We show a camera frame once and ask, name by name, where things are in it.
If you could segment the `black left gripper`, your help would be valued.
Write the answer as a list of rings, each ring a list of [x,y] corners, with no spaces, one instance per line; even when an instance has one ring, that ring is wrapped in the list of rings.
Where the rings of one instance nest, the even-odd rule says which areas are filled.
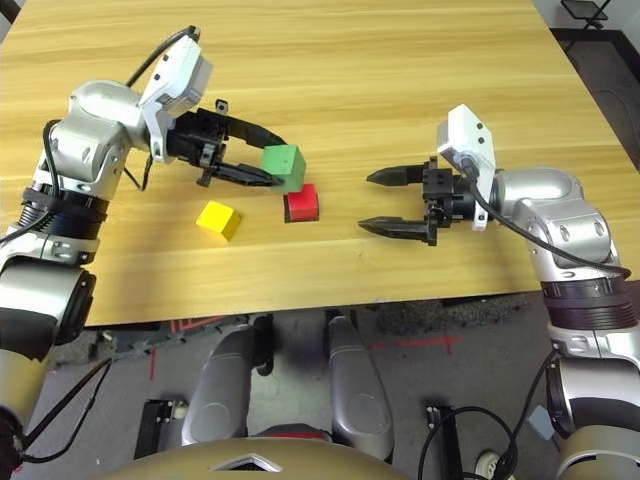
[[[260,168],[223,163],[226,142],[239,139],[247,145],[264,149],[286,145],[287,142],[270,130],[232,116],[227,116],[228,103],[217,99],[213,111],[198,108],[177,118],[174,128],[167,133],[167,153],[200,168],[196,183],[209,186],[216,178],[244,186],[275,187],[283,180]]]

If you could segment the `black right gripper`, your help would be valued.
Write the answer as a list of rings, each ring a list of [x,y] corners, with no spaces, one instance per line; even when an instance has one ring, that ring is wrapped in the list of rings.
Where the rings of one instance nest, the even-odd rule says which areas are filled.
[[[425,203],[424,220],[389,216],[359,220],[358,226],[372,234],[436,245],[440,228],[474,218],[475,199],[469,180],[454,174],[451,168],[440,168],[436,156],[431,156],[424,165],[382,168],[369,174],[366,181],[387,187],[422,183]]]

